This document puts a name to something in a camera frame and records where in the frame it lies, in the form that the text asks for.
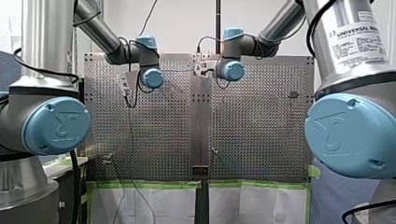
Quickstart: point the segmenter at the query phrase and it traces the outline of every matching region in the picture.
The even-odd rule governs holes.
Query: black cable
[[[131,44],[131,43],[135,43],[136,45],[138,45],[138,46],[140,46],[140,47],[142,47],[142,48],[151,50],[153,53],[155,53],[155,54],[157,55],[158,58],[160,58],[160,54],[157,52],[157,50],[151,49],[151,48],[147,47],[146,45],[144,45],[144,44],[142,44],[142,43],[139,43],[139,42],[137,42],[137,41],[135,41],[135,40],[130,40],[130,41],[129,41],[129,44]]]
[[[202,41],[204,41],[205,39],[212,39],[212,40],[215,40],[215,41],[220,42],[220,43],[223,42],[222,40],[217,39],[217,38],[215,38],[215,37],[213,37],[213,36],[210,36],[210,35],[203,36],[203,37],[198,41],[197,53],[201,53],[201,43],[202,43]]]
[[[284,40],[290,39],[290,38],[294,37],[295,35],[297,35],[297,33],[303,28],[305,21],[306,21],[306,17],[304,17],[304,19],[303,19],[303,21],[301,22],[301,24],[300,24],[300,26],[298,27],[298,29],[295,30],[295,31],[294,31],[292,34],[290,34],[290,35],[287,35],[287,36],[285,36],[285,37],[283,37],[283,38],[279,38],[278,40],[273,40],[273,39],[266,39],[266,40],[278,42],[278,41],[284,41]]]
[[[51,75],[55,75],[58,77],[72,77],[74,80],[72,80],[72,83],[75,84],[79,81],[79,77],[77,75],[74,74],[70,74],[70,73],[60,73],[60,72],[54,72],[54,71],[50,71],[47,69],[43,69],[43,68],[35,68],[32,65],[29,65],[27,63],[25,63],[24,61],[22,61],[19,57],[18,54],[21,52],[21,49],[16,49],[13,53],[14,59],[15,61],[17,61],[17,63],[19,63],[20,65],[29,68],[30,70],[33,70],[35,72],[38,73],[47,73],[47,74],[51,74]]]
[[[312,19],[311,23],[309,24],[308,27],[308,32],[306,33],[306,46],[308,47],[309,52],[312,54],[312,56],[314,58],[317,57],[314,48],[312,47],[311,44],[311,38],[314,37],[315,34],[315,29],[318,26],[318,23],[320,22],[320,19],[322,18],[323,14],[329,10],[329,8],[332,7],[332,5],[336,2],[337,0],[329,0],[328,3],[326,3],[318,12],[317,14],[314,16],[314,18]]]
[[[78,8],[78,0],[75,0],[75,4],[74,4],[74,8],[73,8],[73,15],[76,15],[77,8]]]
[[[140,32],[139,36],[141,36],[145,32],[146,26],[148,25],[148,22],[149,22],[149,18],[151,17],[151,13],[154,10],[155,5],[157,5],[157,2],[158,2],[158,0],[155,0],[154,3],[152,4],[151,10],[149,11],[148,17],[146,18],[145,24],[143,25],[143,29]]]
[[[202,71],[201,72],[201,75],[206,75],[206,73],[208,73],[208,72],[215,72],[215,69],[213,69],[213,68],[209,68],[209,69],[206,69],[205,71]]]
[[[74,150],[70,151],[70,159],[72,161],[73,177],[74,177],[74,201],[73,201],[73,216],[72,216],[71,223],[77,224],[78,223],[78,210],[79,210],[79,206],[81,204],[81,195],[80,195],[81,176],[79,174],[77,155]]]
[[[89,22],[89,21],[95,19],[96,17],[98,17],[100,14],[102,14],[102,12],[101,12],[101,11],[98,11],[98,12],[96,12],[95,15],[89,17],[88,19],[86,19],[86,20],[84,20],[84,21],[79,21],[79,22],[74,23],[74,24],[73,24],[73,27],[78,27],[78,26],[80,26],[80,25],[82,25],[82,24],[84,24],[84,23],[87,23],[87,22]]]
[[[379,207],[386,207],[386,206],[391,206],[391,205],[396,205],[396,200],[391,200],[391,201],[387,201],[387,202],[382,202],[382,203],[372,203],[369,205],[365,205],[362,207],[358,207],[358,208],[354,208],[351,209],[349,211],[346,211],[343,215],[342,215],[342,219],[344,224],[348,224],[347,222],[347,217],[350,215],[353,215],[357,212],[361,212],[364,210],[369,210],[369,209],[374,209],[374,208],[379,208]]]
[[[5,101],[8,102],[8,98],[9,98],[8,94],[0,96],[0,105],[4,104]]]
[[[125,199],[125,187],[123,187],[123,193],[122,193],[122,198],[121,198],[121,200],[120,200],[120,203],[119,203],[119,205],[117,205],[117,210],[116,210],[116,215],[114,215],[114,217],[113,217],[113,224],[114,223],[116,223],[116,219],[117,219],[117,216],[119,215],[119,211],[120,211],[120,208],[121,208],[121,205],[122,205],[122,202],[123,202],[123,200]]]
[[[218,87],[219,87],[220,89],[222,89],[222,90],[227,89],[227,88],[230,86],[230,83],[231,83],[231,82],[228,81],[227,84],[226,84],[225,86],[221,86],[220,83],[219,83],[219,78],[218,78],[218,77],[216,78],[216,84],[218,84]]]

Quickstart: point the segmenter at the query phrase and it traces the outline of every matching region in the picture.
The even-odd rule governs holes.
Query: metal bracket
[[[198,77],[212,78],[211,72],[216,71],[217,61],[209,60],[209,55],[196,54],[196,64],[194,66],[194,74]]]
[[[209,167],[208,166],[192,166],[192,174],[193,175],[208,175]]]

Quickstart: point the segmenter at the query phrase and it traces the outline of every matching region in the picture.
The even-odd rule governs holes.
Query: wire
[[[382,202],[382,203],[372,203],[372,204],[365,205],[362,207],[354,208],[349,211],[346,211],[342,215],[342,219],[343,219],[344,224],[348,224],[347,217],[350,215],[353,215],[357,212],[364,211],[364,210],[369,210],[369,209],[379,208],[379,207],[386,207],[386,206],[391,206],[391,205],[396,205],[396,200],[391,200],[391,201]]]
[[[131,130],[131,139],[134,139],[134,135],[132,133],[132,131],[133,131],[132,130],[132,117],[131,117],[131,112],[130,111],[129,111],[128,115],[129,115],[129,123],[130,123],[130,130]],[[125,187],[124,187],[125,185],[124,185],[123,180],[122,180],[122,178],[120,176],[119,169],[118,169],[116,163],[112,159],[111,159],[110,162],[113,165],[114,170],[116,171],[117,179],[121,182],[121,185],[122,185],[122,197],[121,197],[121,200],[120,200],[119,204],[117,205],[116,214],[113,217],[113,224],[114,224],[116,222],[117,215],[119,214],[122,202],[125,199],[125,195],[126,194],[125,194]],[[152,206],[149,203],[149,201],[146,199],[145,195],[140,191],[140,189],[136,185],[136,183],[132,180],[132,178],[130,178],[130,180],[131,180],[132,185],[134,185],[134,189],[136,189],[137,193],[142,197],[143,201],[145,201],[146,205],[148,206],[148,209],[151,211],[151,214],[153,216],[153,224],[156,224],[157,223],[157,216],[155,215],[154,209],[152,208]]]
[[[21,49],[16,49],[13,53],[14,59],[15,61],[17,61],[17,63],[19,63],[20,65],[29,68],[30,70],[33,70],[35,72],[38,73],[47,73],[47,74],[51,74],[51,75],[55,75],[58,77],[72,77],[74,80],[72,80],[72,83],[75,84],[79,81],[79,77],[77,75],[74,74],[70,74],[70,73],[59,73],[59,72],[54,72],[54,71],[50,71],[47,69],[43,69],[43,68],[35,68],[32,65],[29,65],[27,63],[25,63],[24,61],[22,61],[19,57],[18,54],[21,52]]]
[[[89,22],[89,21],[95,19],[95,18],[98,17],[100,14],[102,14],[102,12],[101,12],[101,11],[98,11],[98,12],[96,12],[95,15],[89,17],[88,19],[86,19],[86,20],[84,20],[84,21],[79,21],[79,22],[74,23],[74,24],[73,24],[73,27],[79,27],[80,25],[82,25],[82,24],[84,24],[84,23],[87,23],[87,22]]]
[[[218,77],[216,78],[216,84],[218,84],[218,87],[219,87],[220,89],[222,89],[222,90],[227,89],[227,88],[230,86],[230,83],[231,83],[231,82],[228,81],[227,84],[226,84],[225,86],[221,86],[220,83],[219,83],[219,78],[218,78]]]
[[[78,8],[78,0],[75,0],[75,4],[74,4],[74,8],[73,8],[73,15],[76,15],[77,8]]]
[[[134,44],[136,44],[136,45],[138,45],[138,46],[140,46],[140,47],[143,47],[143,48],[145,48],[145,49],[148,49],[148,50],[152,51],[153,53],[155,53],[155,54],[157,55],[158,58],[160,58],[160,54],[157,52],[157,50],[151,49],[151,48],[147,47],[146,45],[144,45],[144,44],[142,44],[142,43],[139,43],[139,42],[137,42],[137,41],[135,41],[135,40],[130,40],[130,41],[129,41],[129,44],[131,44],[131,43],[134,43]]]
[[[139,36],[141,36],[145,32],[146,26],[148,25],[148,22],[149,22],[149,18],[151,17],[151,13],[154,10],[155,5],[157,5],[157,2],[158,2],[158,0],[155,0],[154,3],[152,4],[151,10],[149,11],[148,17],[146,18],[145,24],[143,25],[143,29],[140,32]]]
[[[212,39],[212,40],[218,41],[218,42],[220,42],[220,43],[223,43],[222,40],[217,39],[217,38],[215,38],[215,37],[213,37],[213,36],[210,36],[210,35],[203,36],[203,37],[198,41],[197,53],[201,53],[201,44],[202,44],[202,42],[203,42],[205,39]]]
[[[290,39],[290,38],[292,38],[293,36],[295,36],[295,35],[303,28],[305,21],[306,21],[306,17],[304,17],[304,19],[303,19],[303,21],[301,22],[301,25],[299,26],[299,28],[298,28],[296,31],[294,31],[292,34],[290,34],[290,35],[287,35],[287,36],[285,36],[285,37],[283,37],[283,38],[279,38],[278,40],[273,40],[273,39],[266,39],[266,40],[268,40],[268,41],[274,41],[274,42],[279,42],[279,41],[284,41],[284,40]]]
[[[260,49],[260,53],[262,54],[262,56],[260,56],[260,57],[257,57],[257,56],[255,56],[255,58],[257,59],[257,60],[262,60],[263,58],[265,58],[265,53],[264,53],[264,49],[262,48],[262,43],[257,39],[257,37],[256,36],[254,36],[254,35],[248,35],[248,34],[245,34],[246,36],[249,36],[250,38],[252,38],[253,39],[253,41],[254,41],[254,46],[259,46],[259,49]]]
[[[72,161],[73,167],[73,177],[74,177],[74,201],[73,201],[73,216],[72,216],[72,224],[78,223],[78,210],[81,204],[81,195],[80,195],[80,187],[81,180],[78,168],[78,160],[77,155],[74,150],[70,151],[70,159]]]
[[[225,90],[225,89],[227,89],[230,86],[231,81],[228,81],[227,85],[225,85],[225,86],[221,86],[220,83],[219,83],[219,73],[218,73],[218,71],[219,71],[219,61],[220,61],[221,57],[222,57],[222,54],[219,55],[218,60],[216,61],[216,69],[215,69],[216,77],[215,77],[215,79],[216,79],[216,84],[218,85],[218,87],[220,89],[222,89],[222,90]]]
[[[131,111],[128,111],[128,117],[129,117],[130,135],[131,135],[131,139],[134,141],[134,130],[132,129],[132,115],[131,115]],[[146,197],[143,195],[143,193],[140,191],[140,189],[137,187],[136,183],[132,180],[132,178],[131,178],[131,181],[132,181],[132,184],[134,185],[134,188],[136,189],[137,193],[143,198],[143,200],[147,204],[149,210],[151,211],[151,214],[153,216],[153,224],[156,224],[157,223],[157,218],[156,218],[154,209],[152,208],[151,204],[146,199]]]
[[[117,205],[116,215],[114,215],[114,217],[113,217],[113,224],[116,223],[116,219],[117,219],[117,216],[119,215],[119,211],[120,211],[122,202],[123,202],[123,200],[125,199],[125,195],[126,195],[126,194],[125,194],[125,187],[122,187],[122,198],[121,198],[121,200],[120,200],[119,205]]]
[[[9,98],[8,94],[0,96],[0,105],[6,104],[5,102],[8,102],[8,98]]]
[[[308,47],[309,52],[312,54],[312,56],[314,58],[317,57],[314,48],[312,47],[311,44],[311,38],[314,37],[315,34],[315,29],[318,26],[318,23],[320,22],[321,17],[323,16],[323,14],[329,10],[329,8],[332,7],[332,5],[336,2],[337,0],[329,0],[329,2],[327,2],[318,12],[317,14],[314,16],[314,18],[312,19],[311,23],[309,24],[308,27],[308,32],[306,33],[306,46]]]

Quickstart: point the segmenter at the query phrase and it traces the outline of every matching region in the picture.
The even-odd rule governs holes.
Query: robotic arm
[[[85,1],[78,1],[74,17],[75,24],[106,54],[110,64],[139,63],[140,81],[150,89],[160,88],[163,73],[160,70],[157,42],[153,36],[139,36],[125,45],[98,17],[97,12]]]
[[[163,84],[156,40],[139,36],[126,45],[84,0],[78,1],[73,19],[73,1],[23,1],[21,60],[37,72],[22,70],[21,78],[0,100],[0,155],[28,152],[60,155],[83,141],[90,116],[80,103],[69,77],[73,20],[106,54],[109,63],[139,63],[140,81],[150,89]]]
[[[389,179],[396,176],[396,69],[387,60],[371,3],[288,0],[258,36],[240,28],[224,32],[217,75],[239,80],[242,55],[275,56],[304,15],[311,25],[317,22],[312,39],[322,84],[305,121],[306,141],[340,175]]]

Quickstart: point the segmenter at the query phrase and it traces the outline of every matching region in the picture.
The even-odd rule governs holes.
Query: metal pole
[[[216,0],[216,39],[221,39],[221,0]],[[216,53],[220,54],[221,44],[216,41]]]
[[[33,67],[71,73],[72,22],[73,4],[69,0],[24,0],[21,51],[23,61]]]
[[[80,0],[78,1],[78,8],[74,21],[85,21],[96,13],[96,10],[94,10],[88,2]],[[106,54],[111,54],[120,48],[121,42],[119,41],[119,38],[99,17],[95,17],[92,20],[81,24],[79,28]]]

